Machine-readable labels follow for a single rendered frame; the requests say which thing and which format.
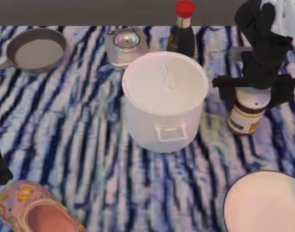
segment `frying pan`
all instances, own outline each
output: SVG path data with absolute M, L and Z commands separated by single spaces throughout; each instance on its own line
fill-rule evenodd
M 0 71 L 14 66 L 32 74 L 45 73 L 59 64 L 66 47 L 67 41 L 58 31 L 27 30 L 10 41 L 7 60 L 0 64 Z

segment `gray background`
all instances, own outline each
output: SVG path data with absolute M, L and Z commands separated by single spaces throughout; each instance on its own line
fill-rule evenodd
M 193 0 L 193 25 L 233 25 L 246 0 Z M 175 0 L 0 0 L 0 25 L 156 26 L 175 22 Z

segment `pot handle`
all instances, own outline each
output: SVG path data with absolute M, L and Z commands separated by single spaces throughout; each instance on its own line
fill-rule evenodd
M 155 126 L 155 130 L 157 132 L 158 140 L 162 143 L 182 141 L 188 138 L 185 123 L 176 127 Z

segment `slipper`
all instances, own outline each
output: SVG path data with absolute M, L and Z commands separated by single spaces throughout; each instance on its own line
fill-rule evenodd
M 28 180 L 1 191 L 0 219 L 14 232 L 85 232 L 48 190 Z

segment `striped fabric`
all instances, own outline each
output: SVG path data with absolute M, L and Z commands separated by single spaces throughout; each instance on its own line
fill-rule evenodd
M 256 170 L 295 177 L 295 101 L 267 111 L 253 136 L 239 138 L 210 89 L 194 142 L 173 154 L 147 152 L 125 128 L 121 73 L 103 44 L 110 28 L 50 28 L 69 39 L 58 68 L 38 76 L 0 72 L 0 147 L 15 180 L 41 183 L 88 232 L 219 232 L 222 199 L 237 178 Z M 0 27 L 0 63 L 9 40 L 27 29 Z M 142 29 L 151 50 L 165 49 L 169 27 Z M 240 76 L 227 52 L 247 45 L 236 28 L 194 31 L 210 81 Z M 295 76 L 295 50 L 282 72 Z M 8 231 L 0 221 L 0 232 Z

